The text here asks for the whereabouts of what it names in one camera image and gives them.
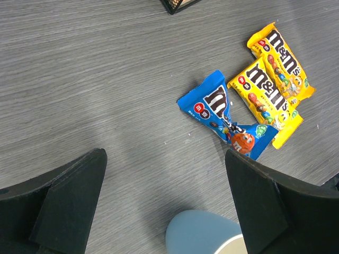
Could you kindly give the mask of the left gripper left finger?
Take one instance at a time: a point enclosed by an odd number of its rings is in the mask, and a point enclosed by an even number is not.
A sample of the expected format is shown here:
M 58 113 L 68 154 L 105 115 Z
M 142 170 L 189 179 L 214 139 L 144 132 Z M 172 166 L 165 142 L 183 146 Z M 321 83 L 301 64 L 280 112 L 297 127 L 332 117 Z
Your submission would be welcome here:
M 108 157 L 79 158 L 1 189 L 1 253 L 84 253 Z

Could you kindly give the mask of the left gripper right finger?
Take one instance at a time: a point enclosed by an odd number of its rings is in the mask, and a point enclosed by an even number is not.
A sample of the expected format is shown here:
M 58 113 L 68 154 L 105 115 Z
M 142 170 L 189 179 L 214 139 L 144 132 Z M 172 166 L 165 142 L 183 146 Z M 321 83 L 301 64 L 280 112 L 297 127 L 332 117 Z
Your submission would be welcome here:
M 338 253 L 338 175 L 317 186 L 231 149 L 225 164 L 248 253 Z

